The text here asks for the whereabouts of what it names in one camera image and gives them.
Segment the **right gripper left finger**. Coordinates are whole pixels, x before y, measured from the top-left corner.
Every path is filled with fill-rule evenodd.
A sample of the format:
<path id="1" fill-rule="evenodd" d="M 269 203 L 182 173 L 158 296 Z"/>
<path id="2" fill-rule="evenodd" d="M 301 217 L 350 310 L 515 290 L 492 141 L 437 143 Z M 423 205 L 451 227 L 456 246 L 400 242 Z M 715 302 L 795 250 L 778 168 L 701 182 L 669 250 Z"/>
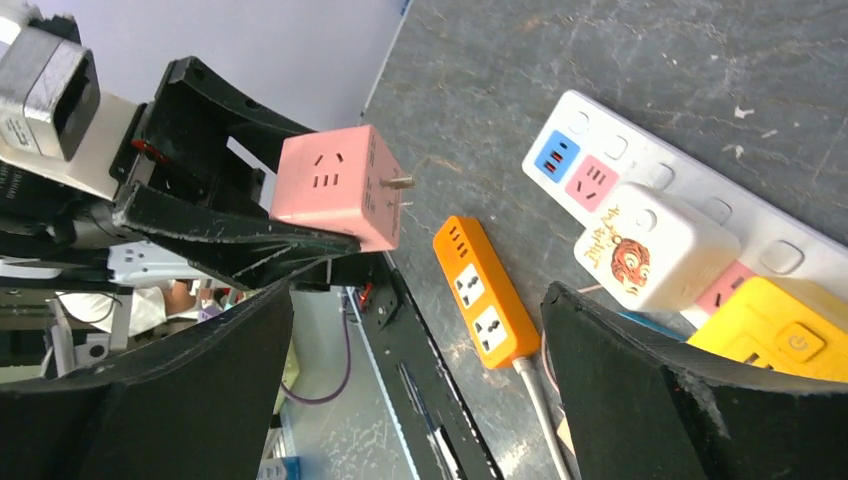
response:
<path id="1" fill-rule="evenodd" d="M 224 313 L 52 379 L 1 387 L 5 479 L 252 479 L 292 335 L 278 282 Z"/>

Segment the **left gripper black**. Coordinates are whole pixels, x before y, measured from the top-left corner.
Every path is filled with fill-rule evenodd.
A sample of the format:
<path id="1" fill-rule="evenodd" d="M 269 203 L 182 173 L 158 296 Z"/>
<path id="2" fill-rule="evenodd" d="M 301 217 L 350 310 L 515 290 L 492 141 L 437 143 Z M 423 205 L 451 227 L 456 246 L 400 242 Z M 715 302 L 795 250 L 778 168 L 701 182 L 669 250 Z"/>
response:
<path id="1" fill-rule="evenodd" d="M 122 183 L 114 164 L 140 124 L 142 105 L 80 100 L 65 118 L 57 117 L 57 106 L 1 102 L 4 256 L 46 258 L 79 247 L 74 223 L 82 205 L 112 202 Z M 113 222 L 243 290 L 358 254 L 351 236 L 266 218 L 259 169 L 228 147 L 236 141 L 275 173 L 284 141 L 312 131 L 199 58 L 173 60 L 152 102 L 152 186 L 162 192 L 139 182 L 125 186 Z"/>

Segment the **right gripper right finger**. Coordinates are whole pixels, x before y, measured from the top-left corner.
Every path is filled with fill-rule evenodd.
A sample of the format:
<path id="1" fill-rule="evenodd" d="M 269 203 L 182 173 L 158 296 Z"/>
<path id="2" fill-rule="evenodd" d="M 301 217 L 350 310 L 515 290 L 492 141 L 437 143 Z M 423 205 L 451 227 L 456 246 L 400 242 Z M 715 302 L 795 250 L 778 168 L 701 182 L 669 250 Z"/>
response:
<path id="1" fill-rule="evenodd" d="M 843 479 L 847 387 L 676 341 L 553 282 L 541 303 L 586 479 Z"/>

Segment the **large pink cube adapter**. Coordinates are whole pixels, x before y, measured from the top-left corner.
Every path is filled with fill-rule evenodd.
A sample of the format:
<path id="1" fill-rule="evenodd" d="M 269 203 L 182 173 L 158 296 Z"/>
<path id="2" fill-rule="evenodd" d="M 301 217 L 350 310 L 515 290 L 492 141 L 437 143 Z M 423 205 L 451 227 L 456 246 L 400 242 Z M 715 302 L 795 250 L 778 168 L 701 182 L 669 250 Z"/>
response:
<path id="1" fill-rule="evenodd" d="M 363 252 L 400 243 L 407 178 L 373 125 L 284 140 L 269 217 L 291 225 L 352 235 Z"/>

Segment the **white cube socket adapter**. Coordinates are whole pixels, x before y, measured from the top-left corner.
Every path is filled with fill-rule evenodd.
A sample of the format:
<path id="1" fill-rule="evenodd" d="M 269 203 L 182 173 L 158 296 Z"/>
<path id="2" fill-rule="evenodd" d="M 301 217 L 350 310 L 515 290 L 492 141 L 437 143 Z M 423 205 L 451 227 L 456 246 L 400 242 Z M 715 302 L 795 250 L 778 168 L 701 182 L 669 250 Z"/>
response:
<path id="1" fill-rule="evenodd" d="M 691 307 L 742 251 L 732 232 L 682 199 L 618 185 L 575 242 L 577 262 L 625 309 Z"/>

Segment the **yellow cube socket adapter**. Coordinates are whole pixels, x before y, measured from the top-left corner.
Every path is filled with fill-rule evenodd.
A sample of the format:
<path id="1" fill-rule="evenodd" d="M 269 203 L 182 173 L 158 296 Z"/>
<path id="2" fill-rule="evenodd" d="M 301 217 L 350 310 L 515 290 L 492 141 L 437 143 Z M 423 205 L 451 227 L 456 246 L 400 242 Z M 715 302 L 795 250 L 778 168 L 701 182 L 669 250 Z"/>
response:
<path id="1" fill-rule="evenodd" d="M 847 302 L 811 280 L 751 277 L 688 340 L 749 366 L 847 381 Z"/>

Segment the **white multicolour power strip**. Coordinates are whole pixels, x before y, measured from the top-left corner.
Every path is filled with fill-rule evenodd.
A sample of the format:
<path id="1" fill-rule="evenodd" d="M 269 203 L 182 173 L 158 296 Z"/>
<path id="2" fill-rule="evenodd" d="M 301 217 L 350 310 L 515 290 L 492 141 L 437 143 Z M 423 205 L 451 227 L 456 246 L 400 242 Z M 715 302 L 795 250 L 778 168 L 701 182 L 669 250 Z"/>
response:
<path id="1" fill-rule="evenodd" d="M 740 242 L 713 283 L 683 295 L 700 328 L 731 296 L 732 275 L 810 280 L 847 297 L 847 249 L 590 97 L 565 92 L 521 163 L 523 172 L 590 228 L 621 184 L 638 184 L 699 211 Z"/>

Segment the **blue socket adapter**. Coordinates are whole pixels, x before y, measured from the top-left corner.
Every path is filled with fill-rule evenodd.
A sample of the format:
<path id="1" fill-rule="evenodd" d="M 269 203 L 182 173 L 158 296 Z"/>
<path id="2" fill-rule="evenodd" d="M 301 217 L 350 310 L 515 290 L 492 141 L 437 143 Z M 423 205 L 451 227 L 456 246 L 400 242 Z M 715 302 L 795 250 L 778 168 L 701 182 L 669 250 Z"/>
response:
<path id="1" fill-rule="evenodd" d="M 626 319 L 634 322 L 634 323 L 637 323 L 637 324 L 642 325 L 646 328 L 649 328 L 649 329 L 651 329 L 651 330 L 653 330 L 657 333 L 660 333 L 660 334 L 663 334 L 663 335 L 665 335 L 669 338 L 675 339 L 676 341 L 679 341 L 679 342 L 686 342 L 687 341 L 686 336 L 684 336 L 684 335 L 682 335 L 682 334 L 680 334 L 676 331 L 673 331 L 670 328 L 665 327 L 665 326 L 661 325 L 660 323 L 657 323 L 655 320 L 653 320 L 649 317 L 646 317 L 646 316 L 644 316 L 644 315 L 642 315 L 638 312 L 623 311 L 623 312 L 619 312 L 619 315 L 623 318 L 626 318 Z"/>

